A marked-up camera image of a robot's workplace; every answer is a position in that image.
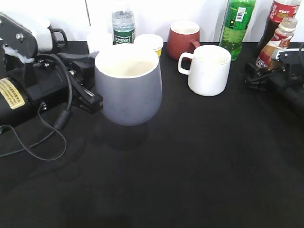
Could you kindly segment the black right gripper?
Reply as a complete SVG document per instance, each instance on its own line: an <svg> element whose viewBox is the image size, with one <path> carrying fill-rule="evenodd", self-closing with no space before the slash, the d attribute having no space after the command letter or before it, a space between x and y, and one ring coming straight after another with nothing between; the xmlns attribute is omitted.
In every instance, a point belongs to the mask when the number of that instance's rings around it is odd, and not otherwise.
<svg viewBox="0 0 304 228"><path fill-rule="evenodd" d="M244 84L255 90L269 88L297 116L304 115L304 73L284 72L283 69L265 70L247 62L244 68Z"/></svg>

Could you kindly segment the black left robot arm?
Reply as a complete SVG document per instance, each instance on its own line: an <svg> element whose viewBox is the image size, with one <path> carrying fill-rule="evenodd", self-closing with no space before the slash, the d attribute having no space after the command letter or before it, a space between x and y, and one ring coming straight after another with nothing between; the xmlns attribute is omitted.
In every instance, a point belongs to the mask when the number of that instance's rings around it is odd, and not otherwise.
<svg viewBox="0 0 304 228"><path fill-rule="evenodd" d="M39 109L66 103L52 126L62 130L72 116L72 107L94 114L103 98L91 92L95 85L95 58L89 54L39 54L23 64L4 55L5 74L0 78L0 123L18 126L37 116Z"/></svg>

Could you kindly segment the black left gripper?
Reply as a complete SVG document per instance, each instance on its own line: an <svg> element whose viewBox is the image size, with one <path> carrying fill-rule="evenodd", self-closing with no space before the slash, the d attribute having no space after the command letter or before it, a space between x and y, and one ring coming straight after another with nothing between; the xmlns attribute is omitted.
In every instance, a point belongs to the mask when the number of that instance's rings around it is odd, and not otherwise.
<svg viewBox="0 0 304 228"><path fill-rule="evenodd" d="M45 103L53 108L62 103L95 114L103 98L91 92L95 84L95 59L88 54L40 54L22 70L24 112L36 112Z"/></svg>

